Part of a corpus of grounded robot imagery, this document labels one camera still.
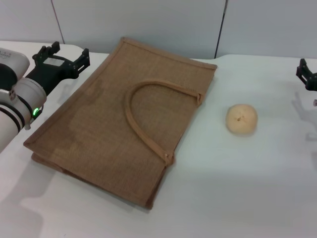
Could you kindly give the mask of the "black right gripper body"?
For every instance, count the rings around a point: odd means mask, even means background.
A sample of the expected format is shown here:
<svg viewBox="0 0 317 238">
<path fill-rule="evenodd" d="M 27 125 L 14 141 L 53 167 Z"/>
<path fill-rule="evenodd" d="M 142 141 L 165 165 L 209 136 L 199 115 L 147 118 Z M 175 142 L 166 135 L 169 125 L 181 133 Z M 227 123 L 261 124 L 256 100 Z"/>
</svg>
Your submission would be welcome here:
<svg viewBox="0 0 317 238">
<path fill-rule="evenodd" d="M 306 81 L 306 89 L 308 91 L 317 91 L 317 74 L 311 74 Z"/>
</svg>

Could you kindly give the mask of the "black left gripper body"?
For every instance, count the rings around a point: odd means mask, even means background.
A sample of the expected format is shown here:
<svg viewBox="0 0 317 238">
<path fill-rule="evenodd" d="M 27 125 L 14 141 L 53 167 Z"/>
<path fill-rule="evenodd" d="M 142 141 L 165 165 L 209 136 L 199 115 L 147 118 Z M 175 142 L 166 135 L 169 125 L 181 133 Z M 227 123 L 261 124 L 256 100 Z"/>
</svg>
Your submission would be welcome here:
<svg viewBox="0 0 317 238">
<path fill-rule="evenodd" d="M 76 78 L 76 66 L 64 59 L 60 66 L 46 64 L 42 59 L 34 59 L 35 67 L 27 74 L 27 78 L 37 82 L 48 96 L 52 90 L 65 79 Z"/>
</svg>

